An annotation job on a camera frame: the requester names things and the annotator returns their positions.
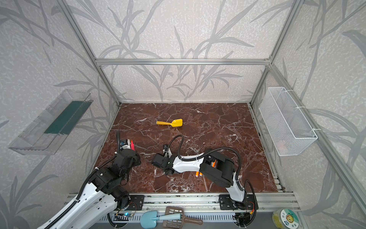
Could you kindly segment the pink highlighter pen group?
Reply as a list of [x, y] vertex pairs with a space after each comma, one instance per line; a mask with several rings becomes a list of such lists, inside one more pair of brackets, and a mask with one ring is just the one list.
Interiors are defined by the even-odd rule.
[[131, 140], [130, 148], [131, 148], [131, 150], [135, 150], [134, 143], [132, 140]]

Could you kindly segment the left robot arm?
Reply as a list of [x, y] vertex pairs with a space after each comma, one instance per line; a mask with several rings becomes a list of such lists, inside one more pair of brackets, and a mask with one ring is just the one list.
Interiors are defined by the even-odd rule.
[[115, 209], [129, 207], [129, 192], [122, 186], [133, 167], [141, 164], [140, 156], [132, 149], [122, 149], [105, 165], [94, 171], [83, 182], [77, 194], [40, 229], [88, 229], [102, 216]]

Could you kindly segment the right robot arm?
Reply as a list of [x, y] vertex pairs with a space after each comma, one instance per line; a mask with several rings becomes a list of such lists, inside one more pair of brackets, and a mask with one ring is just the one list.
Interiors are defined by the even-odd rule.
[[[221, 150], [229, 150], [237, 156], [237, 169], [234, 169], [234, 161], [222, 154]], [[226, 188], [231, 200], [236, 202], [245, 200], [246, 191], [238, 178], [242, 159], [233, 148], [220, 147], [195, 156], [156, 154], [152, 165], [163, 170], [166, 175], [184, 172], [202, 173], [216, 185]]]

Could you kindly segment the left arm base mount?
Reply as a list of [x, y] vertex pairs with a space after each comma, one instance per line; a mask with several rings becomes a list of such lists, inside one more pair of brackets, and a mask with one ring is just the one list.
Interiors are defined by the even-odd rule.
[[128, 203], [121, 210], [141, 211], [144, 205], [145, 195], [131, 195]]

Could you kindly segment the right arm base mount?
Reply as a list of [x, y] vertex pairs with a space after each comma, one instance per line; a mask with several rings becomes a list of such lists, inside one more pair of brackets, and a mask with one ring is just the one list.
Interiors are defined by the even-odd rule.
[[219, 195], [220, 210], [258, 210], [258, 203], [252, 193], [246, 194], [242, 202], [234, 201], [229, 195]]

